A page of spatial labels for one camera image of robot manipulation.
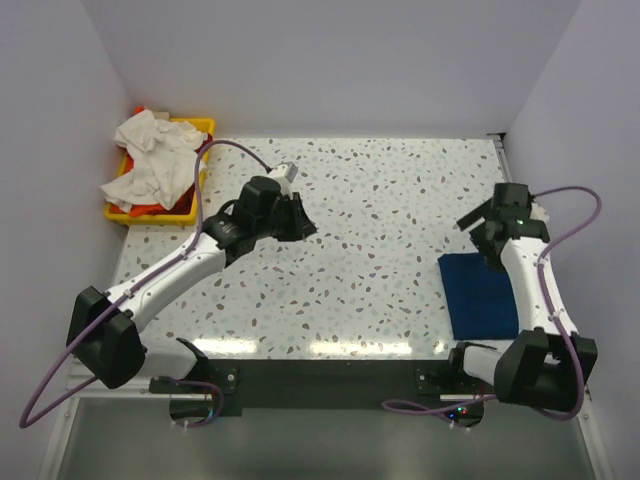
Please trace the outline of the blue printed t-shirt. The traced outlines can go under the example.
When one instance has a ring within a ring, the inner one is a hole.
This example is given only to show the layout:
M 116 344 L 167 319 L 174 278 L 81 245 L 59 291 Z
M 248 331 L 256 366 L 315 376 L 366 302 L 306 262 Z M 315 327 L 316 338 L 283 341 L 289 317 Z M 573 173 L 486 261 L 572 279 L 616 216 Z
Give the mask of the blue printed t-shirt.
M 509 277 L 491 269 L 479 253 L 438 259 L 455 340 L 513 340 L 519 333 Z

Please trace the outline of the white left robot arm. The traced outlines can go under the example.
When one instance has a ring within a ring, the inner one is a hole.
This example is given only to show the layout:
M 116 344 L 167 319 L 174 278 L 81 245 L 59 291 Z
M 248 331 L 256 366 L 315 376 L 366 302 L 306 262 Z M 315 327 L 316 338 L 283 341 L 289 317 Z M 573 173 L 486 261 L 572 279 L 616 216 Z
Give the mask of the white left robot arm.
M 258 241 L 294 242 L 316 233 L 291 184 L 291 164 L 255 176 L 238 199 L 206 218 L 182 245 L 133 279 L 76 298 L 67 344 L 74 356 L 107 388 L 136 376 L 185 378 L 204 354 L 184 341 L 179 353 L 146 347 L 143 330 L 170 303 L 203 279 L 249 254 Z

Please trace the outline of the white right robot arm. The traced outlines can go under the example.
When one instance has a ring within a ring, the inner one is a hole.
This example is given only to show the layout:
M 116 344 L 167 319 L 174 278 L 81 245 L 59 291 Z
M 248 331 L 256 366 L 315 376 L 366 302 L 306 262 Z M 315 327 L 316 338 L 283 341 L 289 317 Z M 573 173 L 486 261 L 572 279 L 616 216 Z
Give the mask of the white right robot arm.
M 475 252 L 438 260 L 456 347 L 453 371 L 492 386 L 498 401 L 555 419 L 575 417 L 598 357 L 563 304 L 553 239 L 525 184 L 498 183 L 457 226 Z

